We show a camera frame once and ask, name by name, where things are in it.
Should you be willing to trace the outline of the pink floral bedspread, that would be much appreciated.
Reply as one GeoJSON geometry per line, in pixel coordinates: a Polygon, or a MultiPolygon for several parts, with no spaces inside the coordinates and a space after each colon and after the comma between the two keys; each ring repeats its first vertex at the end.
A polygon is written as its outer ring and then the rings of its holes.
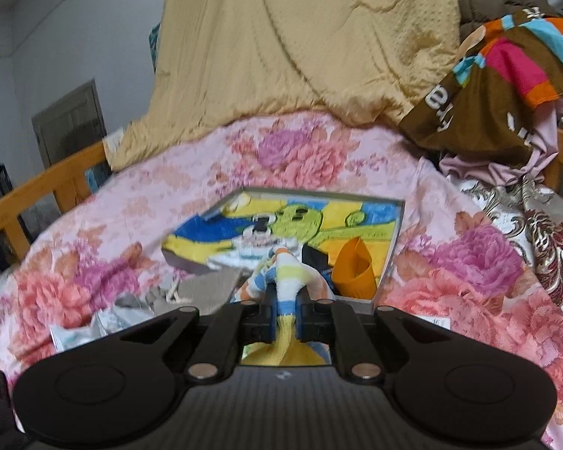
{"type": "Polygon", "coordinates": [[[546,441],[563,449],[563,311],[526,259],[466,194],[387,128],[326,114],[253,118],[170,148],[110,178],[34,242],[0,290],[0,370],[15,381],[50,356],[50,327],[77,328],[122,293],[182,271],[163,239],[242,186],[402,199],[403,225],[382,298],[446,317],[458,333],[545,368],[557,389],[546,441]]]}

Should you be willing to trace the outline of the colourful patterned pillow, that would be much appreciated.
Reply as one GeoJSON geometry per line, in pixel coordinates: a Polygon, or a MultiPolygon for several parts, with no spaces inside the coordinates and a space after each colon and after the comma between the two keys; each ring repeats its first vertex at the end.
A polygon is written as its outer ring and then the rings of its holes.
{"type": "Polygon", "coordinates": [[[160,39],[160,24],[157,23],[152,30],[150,30],[150,34],[148,36],[149,41],[149,51],[151,57],[151,63],[153,71],[156,71],[156,62],[157,62],[157,55],[158,55],[158,40],[160,39]]]}

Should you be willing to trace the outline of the grey wall cabinet door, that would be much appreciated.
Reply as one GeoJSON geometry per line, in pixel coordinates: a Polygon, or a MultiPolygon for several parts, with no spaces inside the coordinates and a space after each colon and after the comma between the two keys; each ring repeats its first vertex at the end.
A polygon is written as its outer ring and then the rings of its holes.
{"type": "Polygon", "coordinates": [[[83,83],[33,116],[32,126],[46,168],[106,137],[95,80],[83,83]]]}

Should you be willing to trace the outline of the white plastic bag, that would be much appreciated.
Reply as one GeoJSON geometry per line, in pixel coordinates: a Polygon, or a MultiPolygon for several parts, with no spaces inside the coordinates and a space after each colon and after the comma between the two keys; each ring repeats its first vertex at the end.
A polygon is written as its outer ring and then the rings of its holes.
{"type": "Polygon", "coordinates": [[[154,316],[149,305],[131,294],[117,297],[110,307],[99,309],[88,324],[78,328],[50,325],[51,341],[57,353],[68,351],[110,334],[123,331],[150,320],[154,316]]]}

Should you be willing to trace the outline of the beige drawstring pouch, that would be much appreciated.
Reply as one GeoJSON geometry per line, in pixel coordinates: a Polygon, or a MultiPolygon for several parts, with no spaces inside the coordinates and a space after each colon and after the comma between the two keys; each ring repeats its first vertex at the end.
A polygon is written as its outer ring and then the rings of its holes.
{"type": "Polygon", "coordinates": [[[145,302],[155,315],[181,306],[192,306],[201,315],[211,315],[230,301],[241,279],[242,271],[230,267],[184,279],[168,275],[159,285],[149,288],[145,302]]]}

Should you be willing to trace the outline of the wooden bed frame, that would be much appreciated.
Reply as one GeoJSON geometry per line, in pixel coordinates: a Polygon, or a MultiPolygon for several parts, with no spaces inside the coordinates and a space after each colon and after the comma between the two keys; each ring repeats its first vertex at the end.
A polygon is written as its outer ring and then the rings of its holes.
{"type": "Polygon", "coordinates": [[[29,252],[18,217],[47,195],[53,195],[61,213],[69,212],[91,196],[85,172],[105,162],[104,146],[94,143],[50,166],[0,199],[0,233],[3,233],[18,261],[29,252]]]}

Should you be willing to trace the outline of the striped pastel sock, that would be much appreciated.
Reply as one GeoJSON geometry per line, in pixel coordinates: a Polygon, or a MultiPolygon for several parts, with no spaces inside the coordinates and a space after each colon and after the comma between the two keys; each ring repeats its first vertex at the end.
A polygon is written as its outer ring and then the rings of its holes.
{"type": "Polygon", "coordinates": [[[242,363],[280,367],[328,365],[329,353],[321,342],[302,342],[297,337],[299,291],[306,288],[309,297],[315,301],[334,299],[324,277],[287,248],[275,247],[261,258],[252,274],[234,293],[233,301],[260,302],[269,285],[275,288],[275,340],[247,345],[242,363]]]}

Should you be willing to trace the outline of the lilac pink garment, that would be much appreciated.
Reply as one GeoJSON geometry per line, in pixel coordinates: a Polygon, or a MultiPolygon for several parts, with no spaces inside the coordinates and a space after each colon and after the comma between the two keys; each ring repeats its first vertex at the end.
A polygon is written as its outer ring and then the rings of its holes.
{"type": "Polygon", "coordinates": [[[513,186],[523,176],[539,179],[543,171],[557,158],[557,125],[563,119],[563,97],[542,103],[531,118],[515,128],[519,141],[490,159],[466,159],[449,154],[439,162],[443,175],[456,179],[474,179],[490,186],[513,186]]]}

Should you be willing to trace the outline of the orange cloth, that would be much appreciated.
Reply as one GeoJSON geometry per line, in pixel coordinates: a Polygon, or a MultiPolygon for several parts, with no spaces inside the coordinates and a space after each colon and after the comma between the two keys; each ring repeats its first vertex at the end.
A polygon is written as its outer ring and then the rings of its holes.
{"type": "Polygon", "coordinates": [[[371,255],[361,238],[350,239],[340,249],[331,281],[341,296],[370,300],[377,291],[371,255]]]}

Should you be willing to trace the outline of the brown multicolour printed shirt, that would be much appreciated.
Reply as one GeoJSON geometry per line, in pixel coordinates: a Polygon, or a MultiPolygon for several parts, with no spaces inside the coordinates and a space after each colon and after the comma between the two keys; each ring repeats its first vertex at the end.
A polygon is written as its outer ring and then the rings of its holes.
{"type": "Polygon", "coordinates": [[[466,159],[502,156],[532,112],[563,98],[563,17],[538,8],[478,27],[467,51],[399,128],[422,149],[466,159]]]}

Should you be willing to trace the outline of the beige yellow quilt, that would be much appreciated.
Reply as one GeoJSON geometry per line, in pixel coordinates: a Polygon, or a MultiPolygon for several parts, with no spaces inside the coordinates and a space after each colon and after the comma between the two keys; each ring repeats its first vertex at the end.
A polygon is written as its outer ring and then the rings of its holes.
{"type": "Polygon", "coordinates": [[[121,171],[244,117],[323,110],[397,123],[449,71],[458,0],[164,0],[147,113],[121,171]]]}

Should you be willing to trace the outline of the maroon gold damask cloth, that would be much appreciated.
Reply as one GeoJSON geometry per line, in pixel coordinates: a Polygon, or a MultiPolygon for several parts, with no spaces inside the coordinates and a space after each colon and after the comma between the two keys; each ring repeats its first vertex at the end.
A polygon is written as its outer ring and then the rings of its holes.
{"type": "Polygon", "coordinates": [[[450,180],[503,232],[563,311],[563,198],[528,177],[510,186],[450,180]]]}

